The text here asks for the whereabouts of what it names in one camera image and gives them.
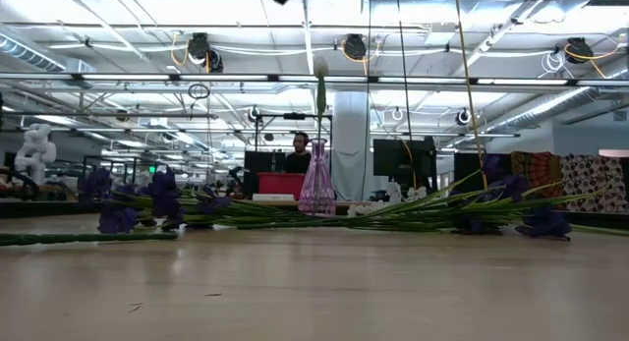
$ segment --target black monitor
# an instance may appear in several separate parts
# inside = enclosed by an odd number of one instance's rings
[[[405,142],[373,140],[374,175],[395,180],[405,191],[413,186],[413,173],[418,184],[436,189],[436,148],[432,138]]]
[[[243,193],[247,198],[257,193],[258,173],[281,173],[284,171],[284,152],[245,152],[245,176]]]

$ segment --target colorful fabric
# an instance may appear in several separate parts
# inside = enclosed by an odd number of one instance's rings
[[[527,179],[531,188],[561,183],[561,157],[550,152],[544,153],[511,153],[511,170],[514,175],[520,175]],[[563,187],[561,184],[543,189],[537,192],[543,198],[561,196]]]
[[[563,194],[579,195],[601,192],[600,195],[568,203],[574,212],[627,213],[625,184],[618,158],[573,155],[561,158]]]

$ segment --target man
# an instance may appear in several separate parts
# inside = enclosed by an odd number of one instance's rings
[[[284,170],[287,173],[306,174],[311,164],[311,154],[306,150],[308,135],[302,132],[295,134],[293,147],[295,152],[289,154],[284,160]]]

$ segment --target pink glass vase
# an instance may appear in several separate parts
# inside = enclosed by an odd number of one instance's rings
[[[313,152],[299,200],[299,210],[313,215],[335,215],[336,199],[330,179],[330,168],[325,157],[327,140],[311,139]]]

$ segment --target patterned textile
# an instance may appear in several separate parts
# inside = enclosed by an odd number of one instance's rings
[[[561,183],[560,156],[550,152],[544,153],[511,153],[512,173],[521,175],[529,181],[531,188],[537,188],[553,183]],[[555,185],[537,193],[544,198],[561,196],[562,185]]]
[[[570,154],[561,158],[561,174],[565,195],[602,191],[601,195],[569,202],[568,210],[601,213],[629,212],[622,167],[618,158]]]

